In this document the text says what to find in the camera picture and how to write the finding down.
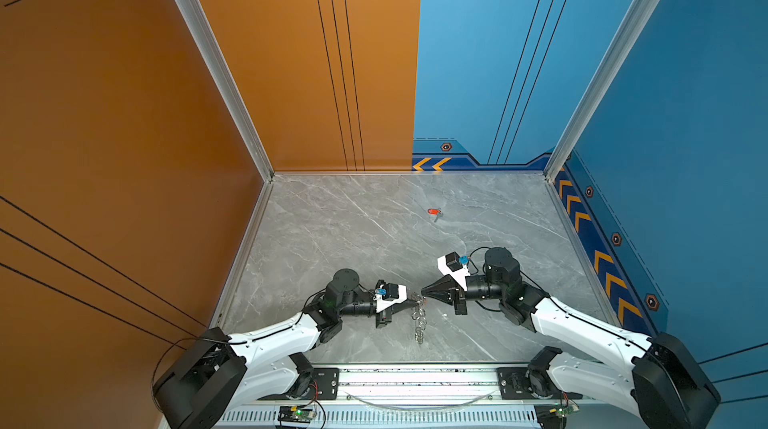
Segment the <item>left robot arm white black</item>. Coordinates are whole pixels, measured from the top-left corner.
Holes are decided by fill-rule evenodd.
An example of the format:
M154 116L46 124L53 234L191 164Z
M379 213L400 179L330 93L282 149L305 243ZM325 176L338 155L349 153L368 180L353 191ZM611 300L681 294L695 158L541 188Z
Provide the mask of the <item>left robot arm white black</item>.
M292 317L245 333L213 327L189 339L188 348L151 379L152 398L172 428L211 428L229 409L267 396L298 399L311 390L306 355L329 342L343 319L371 317L376 327L420 300L402 284L361 286L352 269L340 269Z

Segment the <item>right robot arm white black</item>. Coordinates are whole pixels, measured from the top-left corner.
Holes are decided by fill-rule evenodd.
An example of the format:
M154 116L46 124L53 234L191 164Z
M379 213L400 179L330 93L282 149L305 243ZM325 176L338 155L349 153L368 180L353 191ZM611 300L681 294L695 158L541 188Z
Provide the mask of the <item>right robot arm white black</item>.
M576 393L639 417L649 428L705 428L721 403L714 384L676 337L649 336L583 314L532 281L503 247L486 250L481 270L450 253L438 258L440 279L422 288L426 298L466 314L471 302L495 300L513 324L557 339L586 354L577 358L547 346L529 362L536 397Z

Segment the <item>red tag with grey key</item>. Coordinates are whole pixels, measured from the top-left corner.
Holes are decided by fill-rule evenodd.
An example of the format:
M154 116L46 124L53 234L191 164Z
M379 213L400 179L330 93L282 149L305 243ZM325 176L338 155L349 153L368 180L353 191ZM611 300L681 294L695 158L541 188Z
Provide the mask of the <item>red tag with grey key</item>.
M443 212L439 208L430 208L427 210L427 213L433 218L435 222L437 222L443 215Z

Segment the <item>left green circuit board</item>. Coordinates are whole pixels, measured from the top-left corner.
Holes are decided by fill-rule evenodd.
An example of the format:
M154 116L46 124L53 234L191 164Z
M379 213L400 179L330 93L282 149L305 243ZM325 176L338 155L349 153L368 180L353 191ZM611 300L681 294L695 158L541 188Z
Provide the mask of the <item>left green circuit board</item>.
M316 411L305 406L280 406L276 418L277 428L308 428L317 418Z

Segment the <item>green circuit board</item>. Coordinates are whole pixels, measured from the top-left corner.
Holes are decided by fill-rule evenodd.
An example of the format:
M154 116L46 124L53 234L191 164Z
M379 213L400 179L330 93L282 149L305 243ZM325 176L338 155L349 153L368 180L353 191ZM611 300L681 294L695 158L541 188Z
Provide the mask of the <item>green circuit board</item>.
M280 406L276 418L277 428L308 428L317 418L316 411L305 406Z
M534 411L541 429L565 429L568 417L578 413L580 407L575 402L562 402L554 405L536 405Z

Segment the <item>right green circuit board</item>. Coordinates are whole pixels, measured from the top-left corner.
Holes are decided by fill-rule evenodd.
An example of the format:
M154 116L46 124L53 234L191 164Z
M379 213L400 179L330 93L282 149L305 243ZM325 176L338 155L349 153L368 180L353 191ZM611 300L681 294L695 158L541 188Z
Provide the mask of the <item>right green circuit board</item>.
M580 407L575 402L562 402L554 405L536 405L534 411L541 429L565 429L568 417L578 413Z

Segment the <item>aluminium front rail frame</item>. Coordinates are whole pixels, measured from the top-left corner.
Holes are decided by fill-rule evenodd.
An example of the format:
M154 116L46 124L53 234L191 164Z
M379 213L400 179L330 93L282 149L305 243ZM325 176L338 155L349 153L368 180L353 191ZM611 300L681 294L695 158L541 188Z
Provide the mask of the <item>aluminium front rail frame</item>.
M525 366L511 364L502 366ZM496 369L481 364L348 364L340 369L336 400L262 400L229 409L216 426L277 428L280 406L313 408L308 428L540 428L536 405L596 402L569 393L559 399L503 400Z

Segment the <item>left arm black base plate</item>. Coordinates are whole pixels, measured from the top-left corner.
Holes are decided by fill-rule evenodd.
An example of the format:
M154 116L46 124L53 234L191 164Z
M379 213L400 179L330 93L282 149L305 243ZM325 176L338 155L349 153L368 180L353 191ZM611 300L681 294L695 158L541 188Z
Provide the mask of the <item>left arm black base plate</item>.
M338 367L314 367L311 375L301 374L286 393L268 395L262 397L262 400L336 400L339 376Z

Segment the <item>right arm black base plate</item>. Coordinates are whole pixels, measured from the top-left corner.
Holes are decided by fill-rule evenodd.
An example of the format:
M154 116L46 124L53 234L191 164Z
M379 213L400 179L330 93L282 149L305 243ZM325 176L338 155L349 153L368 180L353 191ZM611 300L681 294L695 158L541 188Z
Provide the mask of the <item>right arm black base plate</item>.
M502 366L496 375L503 400L554 400L562 395L546 373L525 366Z

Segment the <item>right corner aluminium post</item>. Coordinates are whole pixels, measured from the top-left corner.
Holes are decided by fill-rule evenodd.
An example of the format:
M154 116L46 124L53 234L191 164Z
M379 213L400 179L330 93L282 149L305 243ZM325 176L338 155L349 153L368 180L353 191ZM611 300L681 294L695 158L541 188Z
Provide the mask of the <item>right corner aluminium post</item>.
M632 0L543 171L548 183L564 167L660 1Z

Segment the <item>corner aluminium post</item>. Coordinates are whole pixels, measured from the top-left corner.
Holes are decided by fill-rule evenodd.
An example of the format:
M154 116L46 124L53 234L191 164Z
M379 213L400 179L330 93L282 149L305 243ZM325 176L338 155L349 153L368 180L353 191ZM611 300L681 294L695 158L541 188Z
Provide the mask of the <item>corner aluminium post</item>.
M543 171L548 183L564 167L660 1L632 0Z
M256 169L265 182L271 183L274 169L200 0L174 2Z

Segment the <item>left corner aluminium post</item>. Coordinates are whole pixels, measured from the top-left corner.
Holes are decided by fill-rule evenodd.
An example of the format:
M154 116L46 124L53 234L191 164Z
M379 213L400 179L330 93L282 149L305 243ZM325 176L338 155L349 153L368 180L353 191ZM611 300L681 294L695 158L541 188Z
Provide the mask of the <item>left corner aluminium post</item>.
M271 183L274 169L200 0L174 2L256 169L265 182Z

